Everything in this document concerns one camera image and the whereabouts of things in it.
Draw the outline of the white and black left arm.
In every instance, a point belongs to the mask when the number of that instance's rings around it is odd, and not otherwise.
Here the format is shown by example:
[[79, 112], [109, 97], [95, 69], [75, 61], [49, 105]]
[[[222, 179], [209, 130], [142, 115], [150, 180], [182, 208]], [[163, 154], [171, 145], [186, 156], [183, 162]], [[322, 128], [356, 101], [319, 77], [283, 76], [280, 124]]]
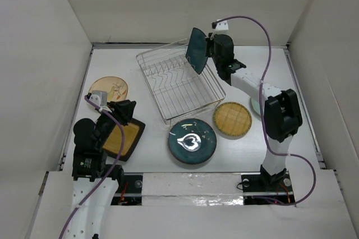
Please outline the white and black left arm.
[[85, 100], [100, 116], [96, 121], [82, 118], [73, 127], [72, 212], [60, 238], [100, 238], [114, 194], [125, 186], [123, 168], [118, 164], [120, 155], [113, 164], [107, 164], [103, 146], [115, 127], [122, 129], [131, 122], [136, 102], [124, 100], [101, 106], [88, 95]]

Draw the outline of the woven bamboo round plate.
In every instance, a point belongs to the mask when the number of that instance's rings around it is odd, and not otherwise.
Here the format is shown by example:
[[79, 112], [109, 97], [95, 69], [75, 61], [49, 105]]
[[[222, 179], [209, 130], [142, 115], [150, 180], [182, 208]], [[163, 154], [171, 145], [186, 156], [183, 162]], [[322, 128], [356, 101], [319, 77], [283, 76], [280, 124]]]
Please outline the woven bamboo round plate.
[[217, 106], [213, 121], [221, 133], [230, 137], [246, 135], [252, 126], [251, 113], [237, 102], [225, 102]]

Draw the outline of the dark teal square plate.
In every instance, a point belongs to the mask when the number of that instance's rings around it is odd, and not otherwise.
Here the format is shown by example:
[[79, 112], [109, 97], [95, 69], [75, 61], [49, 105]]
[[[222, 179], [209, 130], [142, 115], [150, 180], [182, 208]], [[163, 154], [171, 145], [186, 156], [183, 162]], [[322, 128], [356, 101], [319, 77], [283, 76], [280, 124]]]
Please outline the dark teal square plate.
[[208, 60], [206, 49], [207, 41], [205, 33], [194, 27], [190, 35], [185, 57], [198, 75], [203, 72]]

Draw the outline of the dark teal round plate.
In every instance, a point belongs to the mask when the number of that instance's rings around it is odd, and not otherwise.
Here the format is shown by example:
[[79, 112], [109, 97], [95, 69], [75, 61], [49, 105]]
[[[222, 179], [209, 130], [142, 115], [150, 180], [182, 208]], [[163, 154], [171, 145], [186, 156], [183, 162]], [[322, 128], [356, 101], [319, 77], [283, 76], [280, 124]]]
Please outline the dark teal round plate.
[[196, 118], [184, 119], [170, 129], [168, 147], [181, 163], [203, 164], [215, 153], [217, 136], [205, 121]]

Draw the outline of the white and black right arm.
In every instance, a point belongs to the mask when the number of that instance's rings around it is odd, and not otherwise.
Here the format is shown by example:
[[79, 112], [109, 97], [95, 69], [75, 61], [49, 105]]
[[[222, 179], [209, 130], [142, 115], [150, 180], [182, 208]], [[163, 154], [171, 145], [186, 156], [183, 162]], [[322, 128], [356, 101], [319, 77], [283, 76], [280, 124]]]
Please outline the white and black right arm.
[[292, 89], [281, 90], [264, 83], [236, 60], [230, 36], [210, 33], [206, 42], [206, 55], [212, 58], [218, 76], [260, 104], [267, 150], [257, 184], [265, 190], [272, 190], [284, 178], [290, 143], [302, 126], [297, 94]]

